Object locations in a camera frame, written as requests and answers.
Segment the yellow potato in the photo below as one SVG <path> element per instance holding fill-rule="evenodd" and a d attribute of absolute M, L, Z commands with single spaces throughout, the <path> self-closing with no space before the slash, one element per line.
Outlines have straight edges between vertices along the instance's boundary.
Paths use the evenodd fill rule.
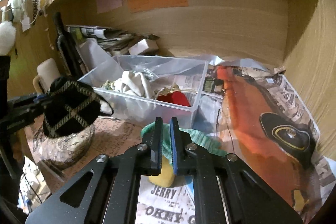
<path fill-rule="evenodd" d="M 170 187 L 175 179 L 172 166 L 169 164 L 169 160 L 162 156 L 162 168 L 161 174 L 158 176 L 148 176 L 150 182 L 161 187 Z"/>

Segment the white fluffy ball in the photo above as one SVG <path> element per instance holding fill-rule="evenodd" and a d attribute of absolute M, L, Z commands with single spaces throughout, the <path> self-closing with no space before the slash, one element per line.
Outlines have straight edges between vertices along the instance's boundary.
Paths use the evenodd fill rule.
<path fill-rule="evenodd" d="M 10 21 L 0 24 L 0 55 L 6 55 L 14 46 L 15 27 Z"/>

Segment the screw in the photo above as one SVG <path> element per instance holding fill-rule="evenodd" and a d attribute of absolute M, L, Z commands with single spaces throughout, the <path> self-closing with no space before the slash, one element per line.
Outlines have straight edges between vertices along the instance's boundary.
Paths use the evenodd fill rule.
<path fill-rule="evenodd" d="M 148 146 L 145 143 L 140 143 L 140 144 L 138 144 L 137 148 L 140 151 L 144 151 L 148 148 Z"/>
<path fill-rule="evenodd" d="M 236 154 L 233 154 L 233 153 L 229 153 L 229 154 L 227 154 L 226 157 L 227 157 L 228 161 L 236 161 L 236 160 L 238 160 L 237 155 L 236 155 Z"/>
<path fill-rule="evenodd" d="M 197 144 L 195 144 L 195 143 L 187 144 L 187 149 L 188 150 L 196 150 L 196 148 L 197 148 Z"/>
<path fill-rule="evenodd" d="M 105 161 L 107 161 L 107 159 L 108 159 L 108 157 L 104 154 L 100 154 L 96 157 L 96 161 L 98 161 L 98 162 L 105 162 Z"/>

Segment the plastic container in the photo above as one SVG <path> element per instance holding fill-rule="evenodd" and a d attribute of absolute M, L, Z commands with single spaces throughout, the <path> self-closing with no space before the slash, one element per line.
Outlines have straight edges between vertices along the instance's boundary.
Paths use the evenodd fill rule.
<path fill-rule="evenodd" d="M 84 75 L 79 81 L 94 87 L 114 108 L 114 117 L 133 123 L 149 124 L 156 117 L 168 123 L 177 117 L 180 127 L 191 128 L 198 108 L 208 62 L 197 59 L 158 56 L 115 56 Z M 191 107 L 127 95 L 99 88 L 106 80 L 115 81 L 124 70 L 143 72 L 153 90 L 178 84 Z"/>

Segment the red fabric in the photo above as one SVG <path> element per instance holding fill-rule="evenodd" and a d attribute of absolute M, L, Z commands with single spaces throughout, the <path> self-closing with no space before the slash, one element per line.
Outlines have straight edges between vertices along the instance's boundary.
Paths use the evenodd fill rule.
<path fill-rule="evenodd" d="M 167 95 L 160 95 L 157 99 L 166 103 L 190 107 L 187 97 L 180 91 L 174 91 L 173 93 L 169 93 Z"/>

